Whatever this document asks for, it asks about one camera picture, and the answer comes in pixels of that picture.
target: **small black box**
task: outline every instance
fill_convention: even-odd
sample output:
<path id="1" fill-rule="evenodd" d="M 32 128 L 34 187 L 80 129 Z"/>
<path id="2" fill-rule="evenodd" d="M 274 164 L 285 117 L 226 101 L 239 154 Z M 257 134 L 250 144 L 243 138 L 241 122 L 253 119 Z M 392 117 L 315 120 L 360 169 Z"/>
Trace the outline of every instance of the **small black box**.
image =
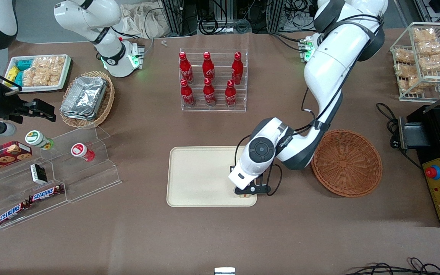
<path id="1" fill-rule="evenodd" d="M 45 173 L 44 167 L 41 167 L 38 164 L 32 164 L 30 166 L 30 170 L 32 171 L 32 180 L 35 183 L 44 185 L 47 184 L 47 174 Z"/>

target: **coca-cola bottle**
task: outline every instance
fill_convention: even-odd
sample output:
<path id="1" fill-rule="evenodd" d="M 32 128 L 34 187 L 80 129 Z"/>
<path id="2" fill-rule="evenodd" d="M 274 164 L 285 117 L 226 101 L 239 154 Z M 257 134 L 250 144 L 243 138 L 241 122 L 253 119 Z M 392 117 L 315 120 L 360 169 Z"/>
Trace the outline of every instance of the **coca-cola bottle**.
<path id="1" fill-rule="evenodd" d="M 215 81 L 215 65 L 213 65 L 209 52 L 203 54 L 203 75 L 205 78 L 210 78 L 212 83 Z"/>
<path id="2" fill-rule="evenodd" d="M 185 80 L 188 81 L 188 84 L 193 83 L 193 68 L 191 68 L 191 64 L 189 63 L 188 59 L 186 58 L 185 52 L 180 52 L 180 70 L 181 75 Z"/>
<path id="3" fill-rule="evenodd" d="M 225 89 L 225 103 L 228 108 L 234 108 L 236 104 L 237 90 L 234 88 L 234 81 L 227 81 L 227 89 Z"/>
<path id="4" fill-rule="evenodd" d="M 188 81 L 184 78 L 181 80 L 181 96 L 186 107 L 194 106 L 195 101 L 193 91 L 191 90 L 191 87 L 189 87 Z"/>
<path id="5" fill-rule="evenodd" d="M 205 78 L 203 94 L 205 95 L 206 106 L 213 107 L 217 104 L 217 99 L 215 99 L 215 88 L 213 88 L 212 80 L 210 78 Z"/>
<path id="6" fill-rule="evenodd" d="M 234 62 L 232 63 L 232 80 L 235 85 L 239 85 L 242 81 L 242 74 L 244 72 L 244 64 L 242 64 L 241 52 L 234 54 Z"/>

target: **round wicker basket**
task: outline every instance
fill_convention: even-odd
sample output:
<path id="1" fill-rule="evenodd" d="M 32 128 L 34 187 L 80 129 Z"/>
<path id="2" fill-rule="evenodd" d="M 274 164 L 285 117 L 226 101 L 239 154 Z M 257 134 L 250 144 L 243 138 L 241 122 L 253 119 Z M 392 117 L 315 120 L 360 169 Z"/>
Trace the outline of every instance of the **round wicker basket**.
<path id="1" fill-rule="evenodd" d="M 317 179 L 328 190 L 350 198 L 372 192 L 383 174 L 376 148 L 365 137 L 349 130 L 327 132 L 311 165 Z"/>
<path id="2" fill-rule="evenodd" d="M 98 110 L 98 116 L 96 117 L 95 120 L 77 120 L 75 118 L 66 117 L 61 113 L 62 120 L 64 120 L 64 122 L 66 122 L 67 125 L 77 128 L 87 126 L 91 123 L 94 123 L 94 125 L 96 126 L 100 125 L 105 121 L 106 117 L 108 116 L 108 114 L 112 109 L 113 100 L 115 99 L 115 87 L 113 86 L 110 77 L 105 73 L 102 73 L 101 71 L 89 71 L 87 73 L 81 74 L 80 76 L 101 77 L 108 82 L 108 85 L 105 90 L 105 96 L 103 97 L 103 101 L 101 102 L 101 106 Z M 65 101 L 67 95 L 69 94 L 69 90 L 72 87 L 72 84 L 74 84 L 76 79 L 77 77 L 74 80 L 72 80 L 72 82 L 69 84 L 68 88 L 66 89 L 66 92 L 64 93 L 62 102 Z"/>

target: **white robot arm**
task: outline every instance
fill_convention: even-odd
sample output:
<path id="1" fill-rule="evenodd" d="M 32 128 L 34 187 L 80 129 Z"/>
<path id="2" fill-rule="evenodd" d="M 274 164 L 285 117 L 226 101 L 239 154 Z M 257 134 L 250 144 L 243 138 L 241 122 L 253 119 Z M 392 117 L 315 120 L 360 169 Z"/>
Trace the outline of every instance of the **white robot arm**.
<path id="1" fill-rule="evenodd" d="M 111 75 L 125 77 L 139 67 L 137 44 L 120 41 L 111 30 L 121 19 L 115 0 L 66 0 L 55 5 L 54 16 L 64 29 L 94 44 Z"/>
<path id="2" fill-rule="evenodd" d="M 309 132 L 301 136 L 278 118 L 262 120 L 253 130 L 229 179 L 241 190 L 278 158 L 291 170 L 306 167 L 328 130 L 341 101 L 341 87 L 356 61 L 375 54 L 384 41 L 382 15 L 388 0 L 321 0 L 315 16 L 315 52 L 304 78 L 319 106 Z"/>

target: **table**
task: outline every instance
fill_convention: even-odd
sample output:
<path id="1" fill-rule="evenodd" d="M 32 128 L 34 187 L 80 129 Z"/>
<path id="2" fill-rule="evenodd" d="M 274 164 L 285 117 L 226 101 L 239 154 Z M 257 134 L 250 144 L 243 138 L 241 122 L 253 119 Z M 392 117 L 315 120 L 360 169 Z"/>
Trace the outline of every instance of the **table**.
<path id="1" fill-rule="evenodd" d="M 276 195 L 259 196 L 253 207 L 169 207 L 166 187 L 172 148 L 232 146 L 263 118 L 276 116 L 298 128 L 311 115 L 300 111 L 307 87 L 304 65 L 295 51 L 273 37 L 196 35 L 167 39 L 167 47 L 156 41 L 143 70 L 112 78 L 116 98 L 102 127 L 111 134 L 108 153 L 123 183 L 0 231 L 0 275 L 199 275 L 212 274 L 220 266 L 234 266 L 239 275 L 333 275 L 371 262 L 408 267 L 410 256 L 440 266 L 440 228 L 423 174 L 390 148 L 387 119 L 375 107 L 383 102 L 396 115 L 408 115 L 421 105 L 396 99 L 388 49 L 402 31 L 386 30 L 381 51 L 356 65 L 332 123 L 332 129 L 362 134 L 381 154 L 384 174 L 371 194 L 341 198 L 326 190 L 310 168 L 284 169 Z M 247 112 L 183 113 L 177 71 L 181 47 L 248 48 Z M 103 70 L 89 42 L 17 42 L 9 53 L 68 54 L 75 62 L 71 79 Z M 38 97 L 54 104 L 58 113 L 62 95 L 22 98 Z M 305 107 L 316 110 L 311 94 Z M 47 136 L 72 130 L 59 117 L 56 123 L 26 117 L 16 135 L 0 137 L 0 144 L 23 141 L 31 129 Z"/>

